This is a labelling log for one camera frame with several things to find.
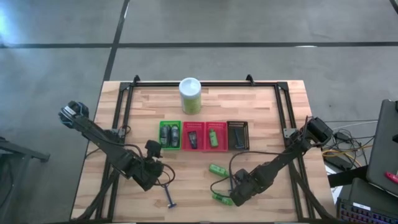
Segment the keyboard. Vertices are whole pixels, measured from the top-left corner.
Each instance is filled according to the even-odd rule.
[[[341,221],[374,224],[398,224],[398,214],[383,212],[374,207],[338,198],[337,218]]]

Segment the green basket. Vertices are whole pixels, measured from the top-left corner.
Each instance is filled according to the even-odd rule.
[[[181,133],[182,133],[181,121],[161,121],[160,124],[159,124],[159,142],[160,142],[160,129],[161,129],[161,127],[163,127],[165,125],[170,125],[170,127],[172,127],[175,124],[177,125],[178,129],[180,130],[180,144],[178,145],[178,147],[162,148],[164,150],[180,150],[181,149]]]

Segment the red basket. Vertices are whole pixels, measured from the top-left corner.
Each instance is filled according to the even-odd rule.
[[[204,151],[205,149],[205,123],[186,121],[182,124],[182,149],[184,151]],[[188,133],[197,132],[197,149],[192,149]]]
[[[217,135],[218,146],[212,147],[210,144],[209,132],[213,129]],[[225,122],[206,122],[206,143],[205,151],[226,152],[228,151],[228,134]]]

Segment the black basket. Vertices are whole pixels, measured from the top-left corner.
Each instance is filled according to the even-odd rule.
[[[247,121],[227,121],[228,128],[228,150],[245,151],[250,148],[249,145],[249,126]],[[241,140],[242,148],[238,148],[236,135]]]

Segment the small tool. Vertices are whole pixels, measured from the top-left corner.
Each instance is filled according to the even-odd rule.
[[[242,140],[239,138],[239,136],[238,136],[238,131],[236,130],[236,128],[234,129],[234,131],[235,131],[235,138],[236,138],[236,145],[235,145],[235,148],[236,149],[243,149],[244,148],[244,145],[243,145],[243,143],[242,143]]]
[[[386,173],[384,173],[384,175],[386,175],[386,177],[388,179],[390,179],[391,181],[393,181],[394,183],[398,184],[398,175],[391,174],[388,171]]]
[[[167,207],[168,207],[168,208],[176,207],[177,204],[174,203],[174,202],[172,201],[172,198],[171,198],[171,196],[170,196],[170,192],[169,192],[167,186],[168,186],[168,185],[165,185],[165,186],[164,186],[164,190],[166,191],[167,199],[169,200],[169,204],[167,205]]]

